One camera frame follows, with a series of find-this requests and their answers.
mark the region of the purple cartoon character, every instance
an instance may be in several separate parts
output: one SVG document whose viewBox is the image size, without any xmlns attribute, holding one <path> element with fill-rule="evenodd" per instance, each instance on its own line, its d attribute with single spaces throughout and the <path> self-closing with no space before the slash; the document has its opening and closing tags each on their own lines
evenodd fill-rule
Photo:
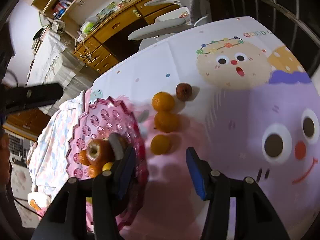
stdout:
<svg viewBox="0 0 320 240">
<path fill-rule="evenodd" d="M 254 178 L 292 239 L 320 209 L 320 98 L 300 78 L 219 91 L 205 117 L 211 167 Z"/>
</svg>

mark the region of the pink plastic plate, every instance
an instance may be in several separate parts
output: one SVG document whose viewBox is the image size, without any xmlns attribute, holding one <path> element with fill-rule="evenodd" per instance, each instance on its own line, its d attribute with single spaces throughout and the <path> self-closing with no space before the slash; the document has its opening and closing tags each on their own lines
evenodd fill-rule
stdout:
<svg viewBox="0 0 320 240">
<path fill-rule="evenodd" d="M 79 180 L 90 179 L 89 166 L 79 161 L 79 152 L 86 149 L 93 138 L 107 138 L 110 133 L 118 132 L 131 144 L 136 151 L 137 181 L 132 182 L 129 189 L 128 208 L 116 220 L 118 228 L 130 225 L 138 210 L 142 207 L 145 185 L 148 180 L 147 162 L 144 141 L 140 136 L 138 124 L 131 111 L 123 101 L 114 101 L 112 97 L 106 100 L 97 99 L 89 105 L 88 112 L 80 115 L 78 125 L 73 127 L 73 138 L 69 141 L 70 150 L 67 154 L 67 172 L 70 177 Z M 87 202 L 87 227 L 93 231 L 92 206 Z"/>
</svg>

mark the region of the cartoon eye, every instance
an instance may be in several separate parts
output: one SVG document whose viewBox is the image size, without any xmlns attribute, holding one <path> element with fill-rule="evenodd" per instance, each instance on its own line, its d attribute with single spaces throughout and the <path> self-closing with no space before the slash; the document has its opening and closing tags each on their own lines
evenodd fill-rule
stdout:
<svg viewBox="0 0 320 240">
<path fill-rule="evenodd" d="M 318 118 L 310 108 L 303 111 L 301 116 L 301 127 L 303 135 L 310 144 L 315 144 L 318 141 L 320 128 Z"/>
<path fill-rule="evenodd" d="M 246 61 L 248 59 L 248 57 L 246 56 L 246 54 L 242 53 L 242 52 L 238 52 L 235 54 L 235 58 L 239 61 Z"/>
<path fill-rule="evenodd" d="M 280 123 L 273 123 L 262 137 L 262 152 L 265 159 L 273 164 L 284 163 L 292 150 L 292 138 L 289 130 Z"/>
<path fill-rule="evenodd" d="M 217 56 L 216 60 L 217 60 L 218 64 L 220 64 L 220 65 L 228 64 L 230 61 L 229 58 L 225 55 Z"/>
</svg>

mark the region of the white chair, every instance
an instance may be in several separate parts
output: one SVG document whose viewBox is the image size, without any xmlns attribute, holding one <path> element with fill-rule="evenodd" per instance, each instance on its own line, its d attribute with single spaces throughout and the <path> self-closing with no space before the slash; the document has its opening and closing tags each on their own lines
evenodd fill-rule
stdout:
<svg viewBox="0 0 320 240">
<path fill-rule="evenodd" d="M 178 4 L 181 8 L 161 15 L 156 18 L 154 24 L 130 33 L 128 40 L 142 40 L 139 50 L 175 33 L 211 22 L 209 0 L 152 0 L 144 5 L 153 6 L 164 3 Z M 180 17 L 184 12 L 188 16 Z"/>
</svg>

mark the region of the cartoon mouth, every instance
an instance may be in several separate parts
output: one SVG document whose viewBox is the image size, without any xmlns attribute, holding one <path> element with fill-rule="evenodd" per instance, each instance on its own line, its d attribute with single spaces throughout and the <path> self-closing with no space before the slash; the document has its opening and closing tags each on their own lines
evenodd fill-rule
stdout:
<svg viewBox="0 0 320 240">
<path fill-rule="evenodd" d="M 297 183 L 303 181 L 303 180 L 310 174 L 313 166 L 315 166 L 316 163 L 318 163 L 318 159 L 316 159 L 316 158 L 313 157 L 313 158 L 312 158 L 312 165 L 311 165 L 311 167 L 310 167 L 310 168 L 305 172 L 305 174 L 303 174 L 300 178 L 294 179 L 294 180 L 292 181 L 292 184 L 297 184 Z"/>
<path fill-rule="evenodd" d="M 240 76 L 242 76 L 242 77 L 244 76 L 244 72 L 243 72 L 242 68 L 236 67 L 236 71 Z"/>
</svg>

